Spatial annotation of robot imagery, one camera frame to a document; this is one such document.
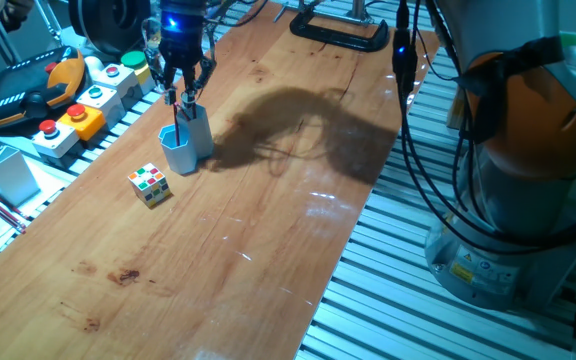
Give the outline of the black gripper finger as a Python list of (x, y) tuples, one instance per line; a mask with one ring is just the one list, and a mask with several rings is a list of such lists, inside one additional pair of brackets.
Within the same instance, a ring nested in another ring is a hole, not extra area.
[(164, 66), (163, 86), (164, 101), (166, 105), (173, 105), (176, 102), (177, 88), (174, 84), (176, 68), (170, 64)]
[(184, 79), (183, 103), (194, 103), (196, 93), (202, 90), (216, 68), (216, 60), (206, 56), (182, 56), (182, 74)]

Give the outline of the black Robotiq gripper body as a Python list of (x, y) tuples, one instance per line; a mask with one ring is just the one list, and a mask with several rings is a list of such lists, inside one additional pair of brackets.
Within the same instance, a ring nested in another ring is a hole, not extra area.
[(167, 65), (192, 68), (199, 63), (205, 15), (205, 10), (162, 11), (159, 51)]

